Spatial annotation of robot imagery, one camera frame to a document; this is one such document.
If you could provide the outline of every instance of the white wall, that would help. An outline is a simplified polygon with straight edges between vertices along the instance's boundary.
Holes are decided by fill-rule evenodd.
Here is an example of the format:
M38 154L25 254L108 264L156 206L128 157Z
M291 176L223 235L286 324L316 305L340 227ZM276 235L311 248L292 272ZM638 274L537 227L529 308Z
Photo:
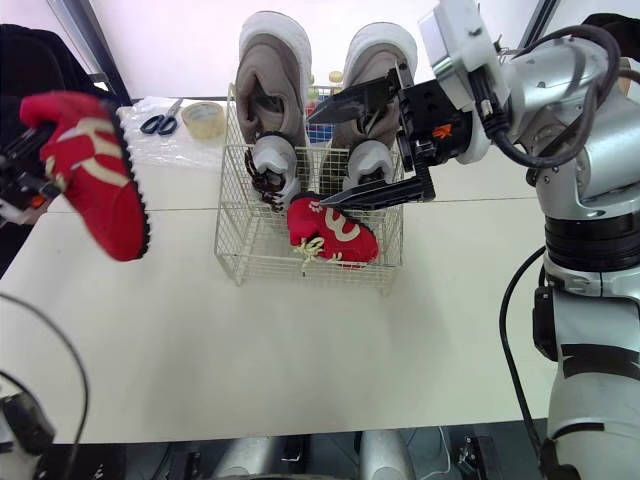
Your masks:
M57 33L88 73L96 71L96 67L79 54L47 0L0 0L0 23L14 23Z
M317 84L342 70L358 29L396 22L418 43L417 80L432 78L417 22L437 0L92 0L116 64L132 98L224 96L235 78L238 35L258 10L295 18L313 48ZM537 0L482 0L481 12L495 39L517 46Z

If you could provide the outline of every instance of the scissors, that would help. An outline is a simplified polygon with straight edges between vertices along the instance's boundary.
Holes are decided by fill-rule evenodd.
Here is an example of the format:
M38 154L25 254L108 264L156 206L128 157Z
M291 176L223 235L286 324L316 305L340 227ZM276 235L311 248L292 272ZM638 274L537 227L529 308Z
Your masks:
M154 133L158 133L158 135L171 135L175 132L176 128L178 128L178 121L176 120L176 113L180 109L180 104L182 103L182 98L178 100L176 103L171 105L171 108L164 115L154 115L146 122L142 124L140 127L140 131L142 133L146 133L147 135L153 135Z

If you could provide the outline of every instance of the packing tape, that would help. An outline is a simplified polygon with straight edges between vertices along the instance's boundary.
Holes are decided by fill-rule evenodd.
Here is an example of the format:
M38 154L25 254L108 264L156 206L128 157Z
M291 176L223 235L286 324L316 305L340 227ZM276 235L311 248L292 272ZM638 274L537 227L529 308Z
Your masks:
M198 102L182 110L182 121L197 140L211 140L224 132L224 110L213 102Z

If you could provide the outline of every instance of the plastic bag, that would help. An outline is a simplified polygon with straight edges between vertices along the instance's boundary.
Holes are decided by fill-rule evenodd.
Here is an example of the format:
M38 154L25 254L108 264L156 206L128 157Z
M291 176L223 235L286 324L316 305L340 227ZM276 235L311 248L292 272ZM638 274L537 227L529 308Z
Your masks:
M118 109L132 161L137 164L173 165L219 171L225 135L212 140L196 140L191 137L182 121L182 109L196 103L196 100L183 100L176 114L178 127L171 135L147 135L140 131L140 126L145 121L154 115L166 114L175 102L175 98L146 97L132 107Z

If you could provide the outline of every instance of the shoe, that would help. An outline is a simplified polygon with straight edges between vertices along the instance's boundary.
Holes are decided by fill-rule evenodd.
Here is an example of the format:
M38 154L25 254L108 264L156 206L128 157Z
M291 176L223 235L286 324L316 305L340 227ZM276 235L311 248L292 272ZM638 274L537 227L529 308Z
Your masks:
M32 128L56 124L40 149L47 176L112 258L141 258L149 243L148 218L115 111L90 95L50 92L26 97L20 119Z
M349 45L343 87L382 77L396 64L416 71L418 52L409 32L394 23L372 23L360 29ZM348 161L326 160L320 167L320 193L333 195L374 180L393 181L389 149L400 126L398 99L366 119L337 124L332 148L350 151Z
M321 198L314 193L301 193L287 210L289 240L306 257L303 266L314 257L373 262L378 257L378 242L371 230L338 210L320 205Z
M304 112L311 76L311 45L304 29L277 12L250 16L240 34L236 109L247 171L260 200L286 210L306 190L309 162Z

